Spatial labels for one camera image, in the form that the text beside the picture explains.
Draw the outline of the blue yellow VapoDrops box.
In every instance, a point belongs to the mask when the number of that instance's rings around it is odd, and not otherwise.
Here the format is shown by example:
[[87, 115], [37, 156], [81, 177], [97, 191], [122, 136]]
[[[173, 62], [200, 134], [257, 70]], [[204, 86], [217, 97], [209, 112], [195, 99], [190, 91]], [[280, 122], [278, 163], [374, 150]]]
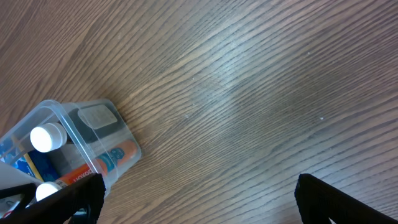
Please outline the blue yellow VapoDrops box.
[[53, 181], [60, 177], [49, 157], [34, 149], [29, 138], [19, 140], [11, 136], [3, 139], [1, 161], [42, 182]]

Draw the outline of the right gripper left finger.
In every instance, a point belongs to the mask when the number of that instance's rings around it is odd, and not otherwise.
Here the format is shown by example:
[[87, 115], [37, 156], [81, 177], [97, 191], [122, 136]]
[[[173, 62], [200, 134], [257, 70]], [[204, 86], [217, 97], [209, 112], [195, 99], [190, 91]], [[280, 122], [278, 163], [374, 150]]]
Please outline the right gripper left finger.
[[22, 200], [1, 224], [96, 223], [104, 204], [106, 187], [101, 174], [90, 174], [32, 205], [34, 183], [1, 190], [1, 198], [22, 195]]

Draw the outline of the dark bottle white cap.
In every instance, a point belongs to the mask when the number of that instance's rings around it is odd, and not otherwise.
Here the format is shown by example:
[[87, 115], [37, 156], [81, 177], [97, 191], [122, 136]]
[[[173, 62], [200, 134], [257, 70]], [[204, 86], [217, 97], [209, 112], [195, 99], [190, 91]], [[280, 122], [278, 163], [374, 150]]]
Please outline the dark bottle white cap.
[[[86, 143], [96, 142], [124, 126], [119, 113], [104, 104], [75, 108], [68, 115]], [[59, 121], [33, 128], [30, 132], [30, 141], [39, 152], [50, 152], [73, 142]]]

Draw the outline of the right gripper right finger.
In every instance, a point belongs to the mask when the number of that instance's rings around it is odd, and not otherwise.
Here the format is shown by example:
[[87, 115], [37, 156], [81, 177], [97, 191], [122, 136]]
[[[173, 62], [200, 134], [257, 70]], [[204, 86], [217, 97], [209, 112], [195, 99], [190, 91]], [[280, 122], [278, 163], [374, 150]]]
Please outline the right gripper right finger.
[[299, 175], [294, 195], [304, 224], [397, 224], [397, 220], [367, 206], [311, 174]]

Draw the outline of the orange bottle white cap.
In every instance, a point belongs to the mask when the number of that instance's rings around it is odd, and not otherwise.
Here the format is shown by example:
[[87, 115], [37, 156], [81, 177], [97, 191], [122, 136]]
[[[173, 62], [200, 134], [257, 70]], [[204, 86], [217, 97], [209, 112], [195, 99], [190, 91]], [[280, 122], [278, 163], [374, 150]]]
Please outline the orange bottle white cap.
[[35, 192], [36, 201], [43, 200], [55, 192], [83, 179], [89, 174], [99, 173], [103, 176], [103, 179], [116, 175], [116, 170], [121, 168], [122, 165], [127, 164], [136, 155], [136, 152], [136, 143], [130, 139], [125, 140], [112, 149], [97, 156], [93, 160], [93, 167], [90, 167], [88, 164], [83, 164], [56, 180], [40, 184]]

